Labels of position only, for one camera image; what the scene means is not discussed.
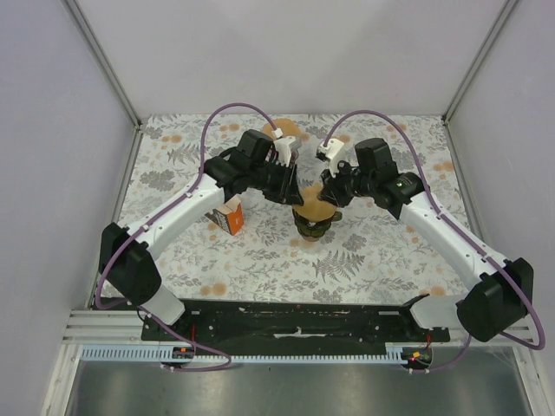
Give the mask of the green glass dripper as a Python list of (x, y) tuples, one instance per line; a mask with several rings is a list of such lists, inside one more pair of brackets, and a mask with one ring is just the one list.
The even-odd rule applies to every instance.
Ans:
[(307, 218), (298, 214), (295, 210), (292, 211), (294, 224), (300, 236), (322, 238), (325, 233), (330, 229), (331, 225), (340, 221), (343, 214), (340, 211), (335, 211), (330, 218), (322, 221), (311, 222)]

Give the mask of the brown paper coffee filter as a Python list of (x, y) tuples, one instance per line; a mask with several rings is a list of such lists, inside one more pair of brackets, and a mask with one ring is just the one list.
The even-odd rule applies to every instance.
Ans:
[(273, 140), (276, 140), (278, 137), (274, 134), (276, 129), (279, 129), (282, 133), (283, 137), (286, 136), (295, 136), (300, 137), (302, 132), (295, 121), (289, 118), (279, 118), (273, 120), (274, 127), (271, 124), (266, 123), (263, 127), (261, 132), (271, 137)]

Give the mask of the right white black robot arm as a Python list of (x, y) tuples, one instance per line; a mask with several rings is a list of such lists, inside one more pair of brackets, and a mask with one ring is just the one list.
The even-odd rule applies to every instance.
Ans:
[(533, 268), (513, 261), (482, 242), (425, 192), (422, 179), (400, 173), (389, 146), (379, 138), (356, 144), (357, 166), (345, 158), (344, 144), (331, 139), (317, 148), (328, 162), (319, 198), (337, 207), (352, 198), (372, 198), (394, 218), (417, 231), (452, 267), (468, 292), (464, 296), (425, 296), (397, 319), (399, 335), (417, 341), (429, 328), (462, 326), (488, 342), (526, 317), (532, 300)]

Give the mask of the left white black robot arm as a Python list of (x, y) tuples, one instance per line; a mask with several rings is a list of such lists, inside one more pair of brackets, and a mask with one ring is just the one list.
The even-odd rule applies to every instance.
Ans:
[(172, 340), (191, 330), (185, 306), (162, 282), (155, 264), (164, 249), (207, 213), (249, 189), (281, 205), (300, 205), (296, 159), (301, 141), (295, 136), (271, 139), (244, 132), (236, 146), (208, 159), (200, 175), (156, 210), (127, 225), (108, 225), (101, 234), (99, 271), (133, 306), (161, 320)]

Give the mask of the orange coffee filter box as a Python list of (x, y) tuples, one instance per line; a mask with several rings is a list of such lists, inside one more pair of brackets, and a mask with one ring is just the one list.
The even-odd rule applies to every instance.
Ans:
[(235, 236), (244, 225), (241, 200), (238, 196), (234, 196), (221, 206), (209, 211), (206, 217), (223, 231)]

